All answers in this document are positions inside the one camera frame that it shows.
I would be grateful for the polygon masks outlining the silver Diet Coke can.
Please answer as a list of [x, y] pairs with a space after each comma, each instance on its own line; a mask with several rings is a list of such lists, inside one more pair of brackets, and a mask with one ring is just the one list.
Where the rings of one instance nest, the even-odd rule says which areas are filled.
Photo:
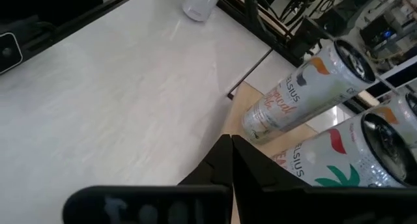
[[182, 10], [195, 21], [207, 21], [219, 0], [183, 0]]

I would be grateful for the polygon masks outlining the white Celsius Peach Vibe can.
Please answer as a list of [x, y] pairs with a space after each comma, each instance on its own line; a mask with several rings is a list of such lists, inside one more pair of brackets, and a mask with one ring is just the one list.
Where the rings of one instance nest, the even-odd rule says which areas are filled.
[[271, 160], [312, 186], [417, 188], [409, 145], [373, 113], [348, 119]]

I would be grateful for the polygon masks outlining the white Celsius Tropical Vibe can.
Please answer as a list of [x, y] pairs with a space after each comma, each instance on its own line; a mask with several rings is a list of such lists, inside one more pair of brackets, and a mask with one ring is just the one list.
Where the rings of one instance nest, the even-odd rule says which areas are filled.
[[336, 39], [281, 80], [242, 117], [254, 143], [267, 143], [347, 101], [376, 80], [367, 59], [346, 40]]
[[382, 117], [411, 148], [417, 148], [417, 95], [409, 92], [394, 96], [371, 113]]

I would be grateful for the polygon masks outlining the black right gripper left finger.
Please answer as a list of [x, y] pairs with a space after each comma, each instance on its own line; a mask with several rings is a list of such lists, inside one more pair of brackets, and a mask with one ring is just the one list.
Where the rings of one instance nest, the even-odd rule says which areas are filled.
[[198, 166], [179, 185], [222, 185], [233, 183], [233, 141], [221, 135]]

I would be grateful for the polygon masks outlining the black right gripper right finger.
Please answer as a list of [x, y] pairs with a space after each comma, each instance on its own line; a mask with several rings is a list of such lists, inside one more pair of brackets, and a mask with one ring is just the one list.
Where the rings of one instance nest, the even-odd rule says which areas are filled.
[[256, 184], [261, 188], [301, 188], [309, 185], [280, 167], [261, 151], [239, 135], [232, 135], [234, 149], [237, 155], [233, 161], [237, 165], [233, 166], [234, 172], [243, 171], [240, 178], [254, 178]]

